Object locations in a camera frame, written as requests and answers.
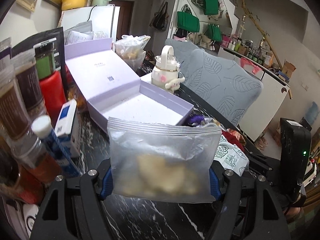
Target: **blue gripper pad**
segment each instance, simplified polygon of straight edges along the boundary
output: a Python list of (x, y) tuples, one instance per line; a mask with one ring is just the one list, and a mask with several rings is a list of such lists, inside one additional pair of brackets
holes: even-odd
[(212, 168), (209, 169), (209, 177), (210, 177), (210, 193), (212, 196), (215, 197), (216, 200), (220, 200), (222, 197), (222, 194), (220, 192), (219, 180)]
[(113, 179), (111, 174), (111, 168), (109, 168), (102, 180), (102, 190), (101, 190), (101, 193), (99, 194), (99, 199), (105, 200), (107, 196), (111, 195), (112, 191), (113, 191)]

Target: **green fabric bag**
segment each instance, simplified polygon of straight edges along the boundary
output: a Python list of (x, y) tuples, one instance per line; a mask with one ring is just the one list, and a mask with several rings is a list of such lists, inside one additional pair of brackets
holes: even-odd
[(178, 28), (191, 33), (197, 33), (200, 31), (199, 19), (192, 15), (187, 4), (183, 7), (181, 12), (178, 12)]
[(219, 14), (218, 0), (204, 0), (204, 15), (217, 15)]
[(217, 42), (222, 41), (221, 31), (219, 27), (216, 25), (209, 24), (208, 30), (205, 32), (205, 35), (213, 41), (217, 41)]

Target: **open purple box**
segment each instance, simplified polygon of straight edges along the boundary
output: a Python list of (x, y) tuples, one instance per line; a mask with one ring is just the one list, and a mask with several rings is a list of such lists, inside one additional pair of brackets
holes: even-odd
[(108, 118), (180, 125), (193, 105), (141, 81), (111, 49), (112, 39), (65, 46), (66, 65), (88, 101), (90, 117), (107, 132)]

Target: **brown wooden door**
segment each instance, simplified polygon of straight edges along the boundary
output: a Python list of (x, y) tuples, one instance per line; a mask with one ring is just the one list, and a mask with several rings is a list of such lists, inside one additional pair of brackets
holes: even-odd
[(118, 28), (117, 28), (117, 39), (120, 40), (122, 35), (129, 35), (131, 17), (133, 11), (133, 1), (122, 1), (122, 0), (112, 0), (109, 2), (115, 6), (120, 6)]

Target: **blue tube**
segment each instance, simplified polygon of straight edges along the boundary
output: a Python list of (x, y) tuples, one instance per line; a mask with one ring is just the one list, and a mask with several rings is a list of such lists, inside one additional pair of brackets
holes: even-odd
[(65, 177), (73, 178), (80, 176), (80, 171), (72, 161), (68, 148), (62, 146), (53, 129), (51, 129), (51, 133), (46, 138), (41, 139), (41, 142), (62, 168)]

